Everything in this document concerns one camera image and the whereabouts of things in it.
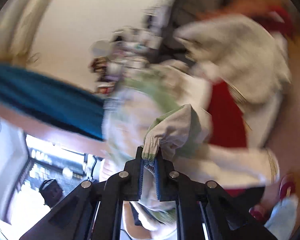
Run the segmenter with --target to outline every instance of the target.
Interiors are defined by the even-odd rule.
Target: red shoe
[[[285,197],[289,197],[296,192],[296,183],[294,180],[294,176],[292,173],[283,176],[280,191],[279,191],[279,199],[283,200]]]
[[[254,207],[250,208],[249,213],[259,222],[263,223],[266,221],[266,210],[260,204],[255,205]]]

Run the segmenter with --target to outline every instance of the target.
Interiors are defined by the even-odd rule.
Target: teal cloth
[[[61,81],[0,63],[0,102],[63,130],[102,140],[104,100]]]

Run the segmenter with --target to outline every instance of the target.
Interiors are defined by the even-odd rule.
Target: metal screw
[[[216,183],[215,181],[213,181],[213,180],[209,180],[209,181],[207,182],[207,186],[208,186],[209,188],[215,188],[215,187],[217,187],[217,183]]]
[[[129,175],[129,172],[127,172],[127,171],[120,171],[119,172],[119,177],[121,177],[121,178],[128,177],[128,175]]]
[[[85,180],[81,183],[81,187],[83,188],[87,188],[87,187],[90,187],[91,186],[91,182],[88,181],[88,180]]]
[[[169,175],[170,175],[170,177],[172,177],[172,178],[176,178],[176,177],[179,176],[179,172],[177,172],[177,171],[171,171],[171,172],[169,173]]]

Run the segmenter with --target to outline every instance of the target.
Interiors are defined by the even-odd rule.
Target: pile of clothes
[[[277,11],[276,19],[283,12]],[[121,171],[143,146],[143,191],[133,205],[146,229],[175,225],[175,203],[156,197],[159,147],[175,170],[194,181],[214,180],[232,196],[279,179],[275,155],[262,146],[290,83],[284,35],[291,34],[291,25],[282,20],[275,30],[270,22],[220,14],[184,25],[174,38],[195,62],[191,68],[175,59],[152,64],[111,95],[117,107],[105,112],[109,159],[101,180],[111,175],[103,170]]]

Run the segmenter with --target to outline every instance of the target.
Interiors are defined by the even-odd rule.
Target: blue fabric
[[[63,130],[102,140],[104,100],[61,81],[0,63],[0,102]]]
[[[297,218],[298,198],[284,198],[273,208],[265,227],[278,239],[289,240]]]

